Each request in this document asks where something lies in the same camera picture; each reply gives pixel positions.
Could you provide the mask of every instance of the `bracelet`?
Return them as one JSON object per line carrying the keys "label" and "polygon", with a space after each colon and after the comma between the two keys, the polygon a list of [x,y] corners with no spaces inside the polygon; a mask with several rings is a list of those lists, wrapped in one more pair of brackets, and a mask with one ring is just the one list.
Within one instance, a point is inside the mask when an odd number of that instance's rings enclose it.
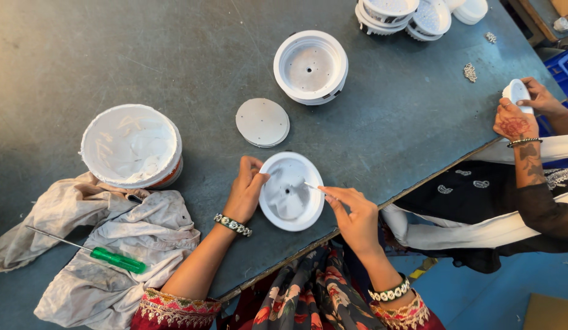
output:
{"label": "bracelet", "polygon": [[406,294],[410,290],[410,281],[406,278],[403,273],[398,273],[402,276],[402,282],[398,284],[396,288],[386,290],[386,291],[376,291],[371,285],[368,287],[368,292],[370,297],[376,301],[392,301],[394,299],[400,298],[402,295]]}
{"label": "bracelet", "polygon": [[253,232],[253,230],[245,227],[244,225],[240,224],[239,222],[230,219],[224,215],[222,215],[221,213],[217,213],[217,215],[215,215],[215,222],[218,222],[220,224],[222,224],[223,226],[239,233],[242,234],[243,236],[247,236],[250,237],[251,233]]}
{"label": "bracelet", "polygon": [[539,141],[540,143],[542,143],[543,139],[541,139],[540,137],[534,137],[532,139],[523,139],[523,140],[512,141],[512,142],[508,143],[506,145],[506,147],[512,148],[512,146],[515,145],[516,143],[531,142],[531,141]]}

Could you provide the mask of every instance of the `gray table surface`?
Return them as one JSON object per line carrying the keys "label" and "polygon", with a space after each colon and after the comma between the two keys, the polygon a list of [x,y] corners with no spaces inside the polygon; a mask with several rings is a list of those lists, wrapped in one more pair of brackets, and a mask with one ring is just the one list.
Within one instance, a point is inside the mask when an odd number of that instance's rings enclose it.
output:
{"label": "gray table surface", "polygon": [[552,34],[554,34],[557,38],[563,39],[568,36],[568,31],[566,32],[559,32],[555,30],[552,25],[553,23],[560,18],[559,13],[552,5],[551,1],[549,0],[527,0],[529,4],[531,4],[534,10],[537,12],[538,16],[540,16],[545,24],[548,26],[549,30],[551,30]]}
{"label": "gray table surface", "polygon": [[[125,103],[159,109],[180,130],[180,191],[207,234],[244,154],[292,150],[327,185],[355,187],[376,203],[494,139],[502,89],[533,75],[563,97],[497,0],[477,25],[453,19],[438,41],[405,32],[367,36],[350,0],[31,1],[0,3],[0,235],[22,221],[56,180],[87,169],[77,154],[85,127]],[[273,56],[292,32],[333,35],[349,58],[347,82],[318,107],[290,100],[274,80]],[[492,32],[497,43],[483,35]],[[476,83],[463,77],[472,63]],[[288,112],[287,139],[259,149],[234,116],[253,97]],[[300,233],[260,213],[255,234],[232,245],[210,292],[219,296],[335,228],[325,206]],[[22,269],[0,274],[0,329],[58,329],[32,315],[43,290],[76,249],[59,245]]]}

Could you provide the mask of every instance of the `woman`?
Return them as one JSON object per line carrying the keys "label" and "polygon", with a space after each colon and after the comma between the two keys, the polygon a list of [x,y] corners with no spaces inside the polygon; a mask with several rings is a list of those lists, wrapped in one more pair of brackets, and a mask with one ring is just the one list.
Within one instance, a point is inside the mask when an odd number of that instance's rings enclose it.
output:
{"label": "woman", "polygon": [[[522,82],[532,100],[518,105],[568,138],[568,109],[536,79]],[[568,169],[543,169],[535,116],[510,100],[500,99],[493,129],[510,141],[515,165],[464,161],[384,208],[399,244],[482,273],[498,270],[500,255],[568,252]],[[404,211],[438,226],[409,225]]]}
{"label": "woman", "polygon": [[[223,212],[215,217],[218,223],[159,291],[146,291],[132,330],[211,326],[221,303],[207,298],[207,293],[238,227],[247,233],[242,225],[251,218],[260,188],[270,177],[258,173],[262,165],[258,159],[242,157]],[[378,244],[377,206],[355,189],[320,188],[335,197],[325,198],[341,235],[368,271],[376,301],[365,303],[351,286],[342,249],[325,244],[282,268],[273,282],[260,281],[244,290],[235,317],[218,320],[223,321],[218,328],[368,330],[383,329],[384,324],[400,330],[444,329],[421,297],[408,289],[404,274],[396,272]],[[350,207],[350,214],[341,203]]]}

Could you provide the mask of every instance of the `floral dress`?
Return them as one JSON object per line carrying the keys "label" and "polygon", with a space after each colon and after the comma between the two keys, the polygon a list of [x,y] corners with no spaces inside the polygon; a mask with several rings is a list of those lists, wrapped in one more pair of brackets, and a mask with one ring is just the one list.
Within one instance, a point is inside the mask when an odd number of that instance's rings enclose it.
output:
{"label": "floral dress", "polygon": [[[233,315],[217,319],[229,330],[435,330],[444,329],[418,293],[398,310],[368,304],[351,285],[343,250],[324,244],[242,292]],[[149,288],[132,330],[207,330],[219,301],[193,301]]]}

